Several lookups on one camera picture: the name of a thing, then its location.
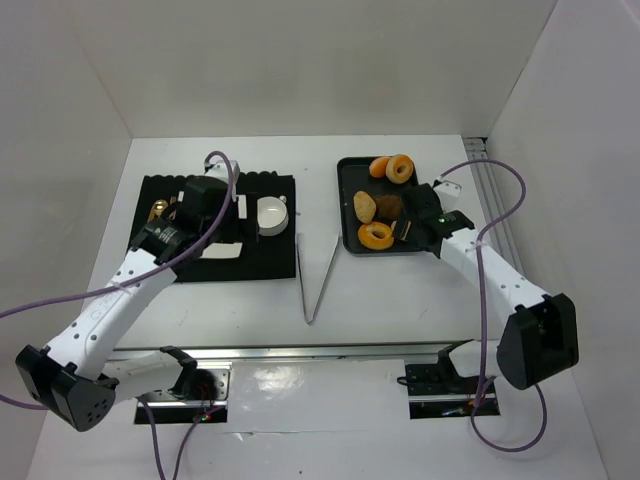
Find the metal tongs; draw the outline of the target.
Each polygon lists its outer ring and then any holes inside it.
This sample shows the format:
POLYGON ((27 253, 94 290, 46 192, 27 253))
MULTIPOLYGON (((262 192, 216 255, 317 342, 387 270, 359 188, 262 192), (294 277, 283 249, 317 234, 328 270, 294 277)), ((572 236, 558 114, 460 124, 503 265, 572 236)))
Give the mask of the metal tongs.
POLYGON ((341 234, 336 233, 330 246, 323 251, 324 257, 321 260, 309 261, 305 252, 306 238, 302 233, 296 235, 297 280, 303 320, 307 326, 313 326, 316 323, 340 243, 341 234))

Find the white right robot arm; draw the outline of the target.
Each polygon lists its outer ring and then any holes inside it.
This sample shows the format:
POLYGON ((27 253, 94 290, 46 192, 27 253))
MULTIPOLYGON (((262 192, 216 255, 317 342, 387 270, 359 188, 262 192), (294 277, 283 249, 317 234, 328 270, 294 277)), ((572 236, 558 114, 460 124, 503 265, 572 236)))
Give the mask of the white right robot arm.
POLYGON ((528 281, 489 244, 460 211, 441 201, 458 196, 456 186, 422 184, 405 190, 394 237, 435 255, 485 292, 483 305, 502 326, 501 338, 454 343, 439 352, 460 377, 502 377, 526 390, 577 364, 576 309, 564 294, 552 296, 528 281))

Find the orange glazed ring donut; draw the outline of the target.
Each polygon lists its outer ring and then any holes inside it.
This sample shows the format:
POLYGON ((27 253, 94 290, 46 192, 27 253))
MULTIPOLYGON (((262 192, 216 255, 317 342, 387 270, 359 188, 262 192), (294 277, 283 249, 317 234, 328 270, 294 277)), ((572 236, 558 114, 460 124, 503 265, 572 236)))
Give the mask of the orange glazed ring donut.
POLYGON ((381 222, 362 224, 358 229, 358 240, 365 248, 375 251, 387 250, 394 243, 391 227, 381 222))

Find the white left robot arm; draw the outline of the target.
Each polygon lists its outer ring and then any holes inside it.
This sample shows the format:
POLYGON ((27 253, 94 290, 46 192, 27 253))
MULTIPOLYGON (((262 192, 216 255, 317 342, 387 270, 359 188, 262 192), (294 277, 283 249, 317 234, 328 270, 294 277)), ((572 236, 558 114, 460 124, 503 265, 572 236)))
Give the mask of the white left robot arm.
POLYGON ((166 216, 144 225, 107 286, 86 293, 90 304, 45 346, 25 346, 15 364, 30 396, 78 432, 104 420, 111 408, 150 392, 190 394, 197 362, 165 346, 144 357, 108 362, 115 347, 149 304, 203 251, 236 236, 246 216, 238 211, 237 162, 209 154, 205 172, 191 178, 166 216))

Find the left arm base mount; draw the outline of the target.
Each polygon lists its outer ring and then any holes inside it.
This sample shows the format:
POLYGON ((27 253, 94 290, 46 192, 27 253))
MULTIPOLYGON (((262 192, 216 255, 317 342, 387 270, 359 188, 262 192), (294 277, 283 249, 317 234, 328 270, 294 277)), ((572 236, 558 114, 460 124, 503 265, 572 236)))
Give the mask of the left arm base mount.
POLYGON ((155 391, 145 396, 154 421, 160 425, 190 424, 196 418, 203 424, 222 424, 228 418, 231 367, 213 363, 198 369, 187 393, 175 396, 155 391))

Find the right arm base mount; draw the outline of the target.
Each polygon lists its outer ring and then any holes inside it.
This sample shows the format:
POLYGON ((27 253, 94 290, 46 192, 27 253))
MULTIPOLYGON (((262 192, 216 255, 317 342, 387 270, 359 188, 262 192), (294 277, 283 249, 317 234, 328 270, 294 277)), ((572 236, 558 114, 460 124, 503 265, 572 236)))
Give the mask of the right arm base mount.
POLYGON ((454 348, 462 345, 440 350, 433 363, 407 364, 405 374, 396 379, 406 388, 411 420, 471 416, 479 377, 460 376, 450 359, 454 348))

